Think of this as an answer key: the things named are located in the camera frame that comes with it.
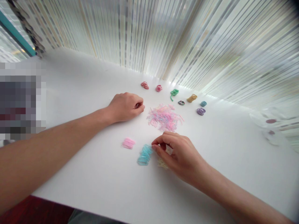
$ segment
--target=green hair tie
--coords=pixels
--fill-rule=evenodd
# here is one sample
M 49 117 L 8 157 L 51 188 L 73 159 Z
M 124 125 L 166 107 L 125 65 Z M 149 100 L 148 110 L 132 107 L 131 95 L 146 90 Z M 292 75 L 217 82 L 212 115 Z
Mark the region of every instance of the green hair tie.
M 176 95 L 178 94 L 178 90 L 177 90 L 177 89 L 174 89 L 174 90 L 172 90 L 172 91 L 170 92 L 170 94 L 171 94 L 170 99 L 171 99 L 171 101 L 173 101 L 172 97 L 173 97 L 173 96 L 176 96 Z

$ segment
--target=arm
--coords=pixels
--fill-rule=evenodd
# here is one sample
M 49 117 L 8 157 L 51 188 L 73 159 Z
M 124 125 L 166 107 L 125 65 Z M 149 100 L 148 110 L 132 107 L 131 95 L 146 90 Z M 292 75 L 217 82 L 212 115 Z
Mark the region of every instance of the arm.
M 166 144 L 173 149 L 171 155 Z M 208 165 L 186 136 L 164 132 L 152 148 L 179 178 L 221 204 L 238 223 L 293 223 Z
M 52 177 L 99 131 L 144 108 L 141 97 L 117 94 L 106 108 L 0 148 L 0 214 Z

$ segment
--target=white curtain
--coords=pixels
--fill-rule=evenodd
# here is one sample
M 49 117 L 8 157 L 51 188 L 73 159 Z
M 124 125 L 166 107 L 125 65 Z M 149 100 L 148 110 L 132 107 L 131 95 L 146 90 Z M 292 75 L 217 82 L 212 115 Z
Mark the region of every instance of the white curtain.
M 64 46 L 253 109 L 299 142 L 299 22 L 287 0 L 24 0 L 47 49 Z

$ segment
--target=teal hair tie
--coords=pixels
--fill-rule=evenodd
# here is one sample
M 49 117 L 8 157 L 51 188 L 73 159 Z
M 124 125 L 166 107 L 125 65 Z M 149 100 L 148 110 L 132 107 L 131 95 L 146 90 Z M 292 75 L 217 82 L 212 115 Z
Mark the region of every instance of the teal hair tie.
M 206 105 L 206 101 L 202 101 L 202 102 L 200 103 L 200 105 L 201 105 L 202 107 L 204 107 L 204 106 Z
M 152 157 L 153 150 L 151 145 L 144 145 L 137 163 L 141 166 L 147 166 L 149 164 L 150 158 Z
M 178 90 L 177 90 L 177 89 L 174 89 L 174 90 L 172 90 L 172 91 L 170 92 L 170 94 L 171 94 L 170 99 L 171 99 L 171 101 L 173 101 L 172 97 L 173 97 L 173 96 L 176 96 L 176 95 L 178 94 Z

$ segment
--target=person's left hand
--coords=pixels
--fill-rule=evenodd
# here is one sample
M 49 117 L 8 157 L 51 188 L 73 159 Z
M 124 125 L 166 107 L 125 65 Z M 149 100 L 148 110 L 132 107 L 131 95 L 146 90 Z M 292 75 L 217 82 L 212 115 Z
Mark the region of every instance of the person's left hand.
M 144 111 L 143 99 L 136 94 L 116 94 L 106 108 L 113 122 L 127 121 Z

